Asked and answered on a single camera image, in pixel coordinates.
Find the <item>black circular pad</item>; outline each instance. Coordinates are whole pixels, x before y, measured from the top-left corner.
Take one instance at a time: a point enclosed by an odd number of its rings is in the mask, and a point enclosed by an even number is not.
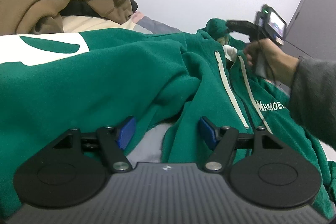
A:
[[[38,171],[37,177],[45,184],[66,184],[76,177],[76,167],[65,163],[48,164]]]
[[[258,175],[268,184],[283,186],[296,180],[297,171],[287,164],[272,163],[260,167]]]
[[[311,204],[320,189],[320,174],[297,153],[273,151],[251,155],[232,166],[230,183],[242,197],[267,208]]]
[[[80,204],[105,185],[105,168],[77,148],[45,147],[14,175],[13,185],[22,203],[63,208]]]

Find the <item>camera screen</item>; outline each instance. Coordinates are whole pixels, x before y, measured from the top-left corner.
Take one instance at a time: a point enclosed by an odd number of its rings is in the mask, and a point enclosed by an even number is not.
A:
[[[268,25],[270,25],[278,33],[278,35],[281,37],[284,36],[285,24],[274,12],[271,12],[269,16]]]

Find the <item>human hand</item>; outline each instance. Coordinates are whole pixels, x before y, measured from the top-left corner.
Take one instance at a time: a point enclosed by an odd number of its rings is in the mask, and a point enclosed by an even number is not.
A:
[[[299,60],[295,57],[285,54],[270,39],[266,38],[260,40],[259,43],[252,42],[244,49],[247,62],[250,66],[256,64],[260,51],[263,51],[263,55],[267,59],[267,63],[270,65],[274,73],[275,80],[278,80],[287,86],[291,86],[294,72],[299,63]]]

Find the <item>gray sleeve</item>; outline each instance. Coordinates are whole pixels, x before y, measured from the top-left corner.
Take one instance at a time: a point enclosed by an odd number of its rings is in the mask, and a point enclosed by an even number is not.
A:
[[[304,58],[291,88],[293,120],[336,149],[336,62]]]

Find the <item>ridged plastic surface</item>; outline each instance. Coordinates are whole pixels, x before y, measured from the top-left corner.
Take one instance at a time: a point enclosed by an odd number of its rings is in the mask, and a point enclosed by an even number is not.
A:
[[[113,175],[91,200],[72,208],[24,205],[8,224],[326,224],[310,206],[273,211],[239,198],[217,174],[196,164],[139,163]]]

